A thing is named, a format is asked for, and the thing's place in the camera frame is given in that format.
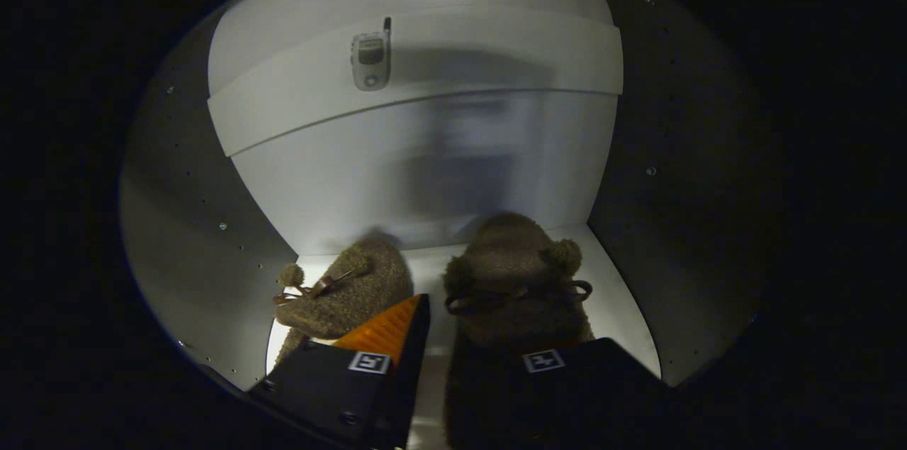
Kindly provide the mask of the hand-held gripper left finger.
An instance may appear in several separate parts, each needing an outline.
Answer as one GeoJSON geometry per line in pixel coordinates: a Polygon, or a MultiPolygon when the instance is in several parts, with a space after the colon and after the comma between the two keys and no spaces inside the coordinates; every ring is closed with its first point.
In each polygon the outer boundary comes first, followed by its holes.
{"type": "Polygon", "coordinates": [[[305,449],[404,449],[430,323],[429,296],[411,296],[333,344],[302,343],[249,398],[305,449]]]}

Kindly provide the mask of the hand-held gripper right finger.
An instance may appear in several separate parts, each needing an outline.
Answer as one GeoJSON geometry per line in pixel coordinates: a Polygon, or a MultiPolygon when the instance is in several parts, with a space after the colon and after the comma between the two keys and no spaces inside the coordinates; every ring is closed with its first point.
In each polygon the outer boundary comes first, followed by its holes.
{"type": "Polygon", "coordinates": [[[661,449],[667,386],[610,338],[522,356],[525,449],[661,449]]]}

